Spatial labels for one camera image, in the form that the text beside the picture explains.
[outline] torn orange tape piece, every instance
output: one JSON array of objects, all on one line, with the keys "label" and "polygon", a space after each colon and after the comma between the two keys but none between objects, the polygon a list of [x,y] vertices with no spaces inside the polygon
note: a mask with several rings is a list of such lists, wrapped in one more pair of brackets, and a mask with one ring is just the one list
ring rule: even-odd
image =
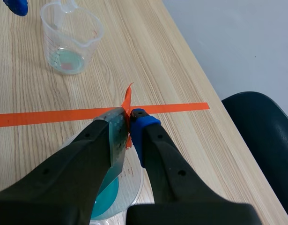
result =
[{"label": "torn orange tape piece", "polygon": [[[97,116],[100,116],[101,114],[113,108],[114,107],[0,114],[0,128],[19,126],[19,125],[40,124],[40,123],[64,122],[73,120],[90,120]],[[154,113],[173,113],[173,112],[184,112],[193,110],[205,110],[209,109],[209,106],[206,102],[170,104],[170,105],[139,105],[139,106],[131,106],[130,111],[136,108],[142,108],[148,114],[154,114]]]},{"label": "torn orange tape piece", "polygon": [[[126,93],[125,93],[125,99],[124,99],[124,102],[122,103],[122,107],[123,109],[125,110],[126,112],[126,122],[127,122],[127,127],[128,127],[128,131],[129,131],[129,118],[130,118],[130,113],[131,113],[131,110],[130,110],[130,104],[131,104],[131,85],[133,83],[131,83],[127,90],[126,90]],[[131,142],[131,136],[130,134],[128,134],[128,138],[127,138],[127,141],[126,141],[126,148],[131,148],[131,145],[132,145],[132,142]]]}]

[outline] clear plastic bowl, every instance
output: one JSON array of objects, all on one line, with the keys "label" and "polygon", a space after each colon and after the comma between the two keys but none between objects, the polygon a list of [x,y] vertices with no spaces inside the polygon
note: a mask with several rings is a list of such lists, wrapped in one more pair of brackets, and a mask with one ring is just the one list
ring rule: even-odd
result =
[{"label": "clear plastic bowl", "polygon": [[[84,124],[83,130],[91,121]],[[78,135],[68,138],[60,149],[69,145]],[[96,198],[90,225],[117,225],[125,220],[129,206],[136,203],[143,187],[143,168],[132,146],[125,152],[122,173]]]}]

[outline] blue gripper pad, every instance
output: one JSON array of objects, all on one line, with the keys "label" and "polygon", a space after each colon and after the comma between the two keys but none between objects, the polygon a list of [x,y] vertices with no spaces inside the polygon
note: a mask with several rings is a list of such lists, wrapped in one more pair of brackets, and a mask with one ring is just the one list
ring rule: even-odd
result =
[{"label": "blue gripper pad", "polygon": [[28,12],[27,0],[3,0],[3,2],[19,16],[25,16]]}]

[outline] plastic container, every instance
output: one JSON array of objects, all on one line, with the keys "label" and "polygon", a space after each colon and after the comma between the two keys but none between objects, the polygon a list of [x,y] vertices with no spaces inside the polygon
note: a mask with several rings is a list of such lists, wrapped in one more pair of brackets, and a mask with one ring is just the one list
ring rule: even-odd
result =
[{"label": "plastic container", "polygon": [[65,74],[82,72],[103,36],[99,19],[78,7],[74,0],[60,0],[41,8],[44,54],[54,69]]},{"label": "plastic container", "polygon": [[[87,122],[82,130],[91,123]],[[70,144],[78,134],[70,137],[60,149]],[[125,213],[136,203],[143,186],[143,169],[134,147],[125,152],[122,173],[96,198],[91,225],[125,224]]]}]

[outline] white wall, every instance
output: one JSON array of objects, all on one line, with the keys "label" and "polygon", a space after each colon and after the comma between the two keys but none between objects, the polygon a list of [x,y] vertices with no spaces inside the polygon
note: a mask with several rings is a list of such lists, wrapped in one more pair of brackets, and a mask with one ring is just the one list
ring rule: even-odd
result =
[{"label": "white wall", "polygon": [[271,97],[288,115],[288,0],[163,0],[221,99]]}]

